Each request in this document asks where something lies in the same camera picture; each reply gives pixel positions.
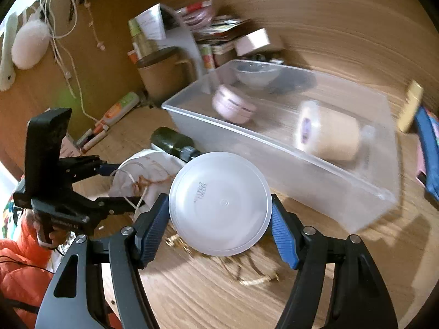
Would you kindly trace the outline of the left hand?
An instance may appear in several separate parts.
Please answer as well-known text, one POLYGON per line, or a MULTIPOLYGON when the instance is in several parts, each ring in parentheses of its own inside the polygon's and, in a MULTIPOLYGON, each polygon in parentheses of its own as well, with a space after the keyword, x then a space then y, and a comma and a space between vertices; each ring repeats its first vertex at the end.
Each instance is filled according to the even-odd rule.
POLYGON ((24 218, 27 226, 29 226, 29 228, 32 229, 32 232, 35 233, 37 243, 40 247, 45 249, 55 249, 66 242, 69 232, 58 226, 54 226, 52 231, 47 235, 49 240, 43 240, 42 228, 45 223, 42 222, 42 218, 39 215, 36 215, 33 210, 26 209, 24 212, 24 218))

